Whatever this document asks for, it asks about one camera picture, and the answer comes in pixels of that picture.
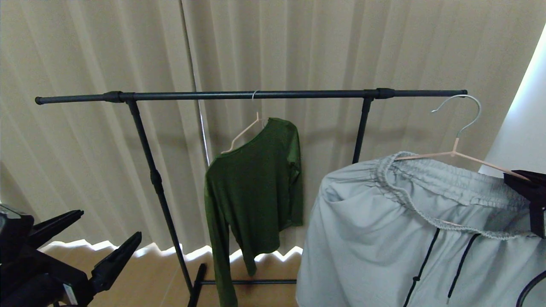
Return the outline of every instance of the green shirt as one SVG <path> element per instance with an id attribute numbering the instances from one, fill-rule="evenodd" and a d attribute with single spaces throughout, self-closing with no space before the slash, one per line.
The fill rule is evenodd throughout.
<path id="1" fill-rule="evenodd" d="M 250 142 L 217 156 L 205 175 L 205 211 L 220 304 L 237 306 L 228 225 L 252 276 L 255 256 L 278 249 L 279 231 L 303 224 L 300 144 L 294 124 L 270 118 Z"/>

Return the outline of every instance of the black metal clothing rack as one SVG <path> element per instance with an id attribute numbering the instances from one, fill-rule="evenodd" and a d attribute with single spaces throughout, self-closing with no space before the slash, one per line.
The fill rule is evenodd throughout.
<path id="1" fill-rule="evenodd" d="M 364 130 L 371 102 L 374 99 L 387 99 L 392 97 L 450 97 L 454 95 L 467 94 L 466 90 L 456 91 L 397 91 L 390 88 L 377 88 L 375 90 L 357 90 L 357 91 L 242 91 L 242 92 L 167 92 L 167 93 L 127 93 L 127 92 L 108 92 L 100 95 L 78 95 L 78 96 L 56 96 L 56 97 L 36 97 L 37 104 L 65 103 L 65 102 L 91 102 L 106 101 L 113 103 L 126 103 L 129 106 L 140 142 L 146 155 L 146 160 L 150 168 L 150 179 L 159 198 L 159 204 L 163 210 L 163 216 L 169 228 L 169 234 L 173 241 L 178 261 L 184 275 L 184 280 L 188 287 L 190 297 L 188 307 L 197 306 L 199 294 L 202 285 L 214 285 L 214 280 L 204 280 L 206 273 L 206 264 L 199 266 L 194 283 L 192 283 L 176 230 L 173 224 L 173 218 L 169 211 L 167 199 L 163 190 L 161 175 L 156 168 L 153 160 L 152 151 L 146 131 L 140 117 L 137 101 L 159 101 L 159 100 L 207 100 L 207 99 L 303 99 L 303 98 L 362 98 L 362 113 L 360 124 L 358 126 L 357 140 L 354 147 L 353 163 L 357 163 L 360 157 L 360 148 L 364 137 Z M 249 284 L 295 284 L 295 279 L 270 279 L 270 280 L 234 280 L 235 285 Z"/>

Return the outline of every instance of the beige curtain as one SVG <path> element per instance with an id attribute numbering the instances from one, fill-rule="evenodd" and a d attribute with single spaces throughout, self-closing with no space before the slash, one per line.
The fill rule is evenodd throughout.
<path id="1" fill-rule="evenodd" d="M 2 201 L 31 208 L 42 220 L 84 209 L 73 231 L 60 236 L 65 241 L 120 244 L 142 231 L 145 244 L 155 241 L 161 249 L 172 244 L 127 107 L 37 106 L 34 96 L 464 88 L 484 111 L 460 150 L 483 158 L 546 21 L 542 0 L 49 1 L 2 2 L 0 9 Z M 476 108 L 464 100 L 429 114 L 441 102 L 373 102 L 360 160 L 448 150 Z M 308 214 L 322 177 L 351 162 L 361 100 L 139 105 L 189 253 L 208 244 L 207 161 L 229 148 L 256 110 L 297 125 Z M 305 229 L 284 232 L 280 252 L 302 246 Z"/>

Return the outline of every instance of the vertical blind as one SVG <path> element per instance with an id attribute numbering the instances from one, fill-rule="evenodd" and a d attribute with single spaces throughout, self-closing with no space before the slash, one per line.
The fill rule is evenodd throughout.
<path id="1" fill-rule="evenodd" d="M 161 249 L 172 243 L 127 107 L 39 107 L 34 96 L 464 88 L 484 111 L 460 150 L 483 158 L 546 21 L 542 0 L 3 2 L 0 10 L 2 201 L 41 220 L 84 209 L 64 241 L 118 245 L 142 231 L 143 244 Z M 476 114 L 470 100 L 456 101 L 433 115 L 441 98 L 374 101 L 360 160 L 449 150 Z M 299 129 L 307 217 L 322 177 L 351 162 L 361 103 L 140 102 L 184 253 L 208 244 L 207 162 L 256 111 Z M 302 246 L 305 229 L 284 231 L 280 252 Z"/>

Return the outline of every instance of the wooden floor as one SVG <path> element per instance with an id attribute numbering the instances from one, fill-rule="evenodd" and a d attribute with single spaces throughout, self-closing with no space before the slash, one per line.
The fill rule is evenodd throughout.
<path id="1" fill-rule="evenodd" d="M 50 247 L 46 253 L 84 271 L 91 277 L 93 266 L 108 255 L 112 248 L 94 251 L 87 246 Z M 293 254 L 285 262 L 266 255 L 257 263 L 254 279 L 295 279 L 301 256 Z M 201 263 L 207 263 L 205 279 L 214 278 L 212 257 L 209 253 L 187 262 L 192 281 Z M 241 257 L 232 263 L 233 279 L 249 279 Z M 246 306 L 297 306 L 296 285 L 236 285 L 240 307 Z M 127 263 L 109 291 L 98 293 L 89 306 L 186 306 L 189 294 L 176 254 L 162 257 L 150 251 L 133 257 Z M 198 306 L 219 306 L 215 285 L 204 285 Z"/>

